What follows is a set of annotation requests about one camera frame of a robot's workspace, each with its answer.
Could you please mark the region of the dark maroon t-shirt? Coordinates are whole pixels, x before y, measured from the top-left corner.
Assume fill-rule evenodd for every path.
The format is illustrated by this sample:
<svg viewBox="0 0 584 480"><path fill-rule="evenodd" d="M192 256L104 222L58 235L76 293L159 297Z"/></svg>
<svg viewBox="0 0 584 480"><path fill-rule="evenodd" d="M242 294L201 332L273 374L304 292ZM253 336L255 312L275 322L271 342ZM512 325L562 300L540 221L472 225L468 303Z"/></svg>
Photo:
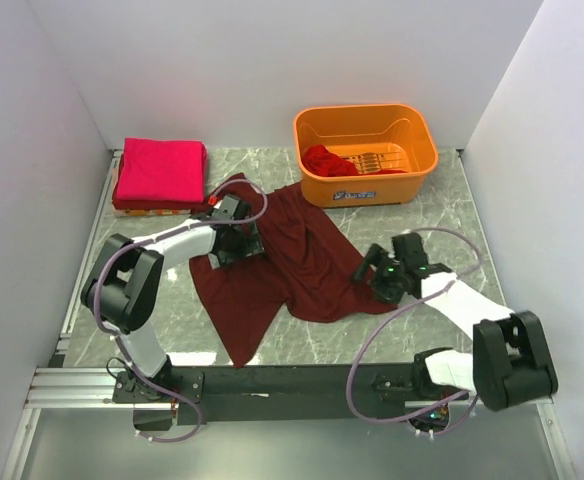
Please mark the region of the dark maroon t-shirt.
<svg viewBox="0 0 584 480"><path fill-rule="evenodd" d="M323 324L393 310L367 284L352 281L362 255L321 208L305 200L299 184L261 196L244 179L242 173L228 177L225 190L265 212L257 221L263 253L228 268L212 268L205 256L189 262L196 292L234 367L253 358L281 308Z"/></svg>

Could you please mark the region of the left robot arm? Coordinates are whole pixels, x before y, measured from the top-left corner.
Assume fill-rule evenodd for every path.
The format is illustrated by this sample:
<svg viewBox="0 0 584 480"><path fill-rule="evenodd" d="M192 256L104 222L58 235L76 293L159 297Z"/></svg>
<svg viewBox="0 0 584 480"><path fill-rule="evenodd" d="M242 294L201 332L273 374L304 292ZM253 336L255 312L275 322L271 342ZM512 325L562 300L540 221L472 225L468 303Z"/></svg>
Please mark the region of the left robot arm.
<svg viewBox="0 0 584 480"><path fill-rule="evenodd" d="M81 303L111 335L136 389L148 401L176 389L169 355L159 344L151 317L165 271L192 259L213 270L264 252L248 202L228 194L202 213L170 229L136 238L121 234L104 243L81 291Z"/></svg>

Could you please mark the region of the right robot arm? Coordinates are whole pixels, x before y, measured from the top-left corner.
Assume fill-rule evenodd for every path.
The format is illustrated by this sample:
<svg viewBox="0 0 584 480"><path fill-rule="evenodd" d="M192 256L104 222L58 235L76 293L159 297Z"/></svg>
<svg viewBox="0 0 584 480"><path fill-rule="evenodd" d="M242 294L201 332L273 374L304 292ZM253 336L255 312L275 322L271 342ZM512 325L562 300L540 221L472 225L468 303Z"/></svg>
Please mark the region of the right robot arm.
<svg viewBox="0 0 584 480"><path fill-rule="evenodd" d="M392 248L369 247L353 275L384 302L414 298L438 311L472 342L469 353L438 347L415 355L409 385L424 399L445 387L473 393L491 411L501 411L557 393L559 383L540 319L515 312L429 260L420 231L393 237Z"/></svg>

